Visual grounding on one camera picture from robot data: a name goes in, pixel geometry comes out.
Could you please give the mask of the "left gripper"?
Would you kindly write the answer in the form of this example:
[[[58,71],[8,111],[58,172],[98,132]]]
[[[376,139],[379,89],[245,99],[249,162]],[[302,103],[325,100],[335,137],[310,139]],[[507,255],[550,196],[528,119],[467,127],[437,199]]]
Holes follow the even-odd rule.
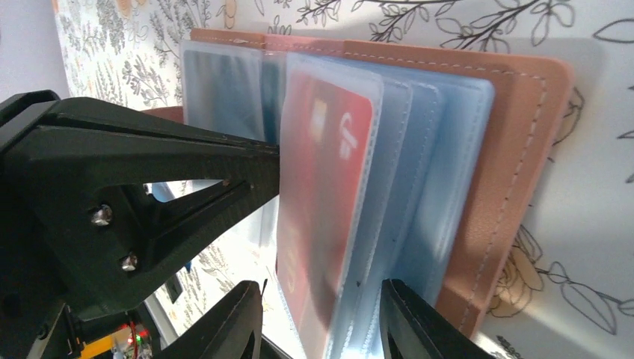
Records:
[[[1,356],[137,307],[279,191],[277,146],[50,90],[1,104]],[[221,180],[160,202],[149,182]]]

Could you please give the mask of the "red VIP card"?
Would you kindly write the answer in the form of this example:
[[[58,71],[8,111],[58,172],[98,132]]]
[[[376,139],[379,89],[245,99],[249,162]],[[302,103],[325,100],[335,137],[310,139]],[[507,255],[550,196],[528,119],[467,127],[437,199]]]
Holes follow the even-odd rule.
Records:
[[[294,70],[284,105],[278,274],[292,318],[330,323],[369,133],[371,100],[315,70]]]

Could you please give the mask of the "brown leather card holder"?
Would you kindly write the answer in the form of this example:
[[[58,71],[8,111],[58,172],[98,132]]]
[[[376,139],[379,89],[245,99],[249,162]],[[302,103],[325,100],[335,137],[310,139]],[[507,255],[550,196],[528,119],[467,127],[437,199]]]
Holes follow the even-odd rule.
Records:
[[[440,314],[464,340],[451,358],[488,358],[472,340],[544,167],[573,87],[561,61],[525,55],[197,28],[194,40],[474,76],[496,91],[478,163],[440,290]]]

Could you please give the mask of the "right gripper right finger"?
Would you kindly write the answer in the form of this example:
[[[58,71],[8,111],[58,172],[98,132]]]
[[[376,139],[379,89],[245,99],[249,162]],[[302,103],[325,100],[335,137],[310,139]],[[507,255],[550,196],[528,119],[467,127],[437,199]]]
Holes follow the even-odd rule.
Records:
[[[492,358],[398,279],[381,284],[380,334],[385,358]]]

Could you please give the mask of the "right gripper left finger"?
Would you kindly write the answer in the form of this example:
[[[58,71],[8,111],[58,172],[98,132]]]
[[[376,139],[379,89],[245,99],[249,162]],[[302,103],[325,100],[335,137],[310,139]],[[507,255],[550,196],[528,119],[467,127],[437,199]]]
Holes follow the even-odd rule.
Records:
[[[262,341],[262,293],[243,280],[182,336],[158,353],[159,358],[258,358]]]

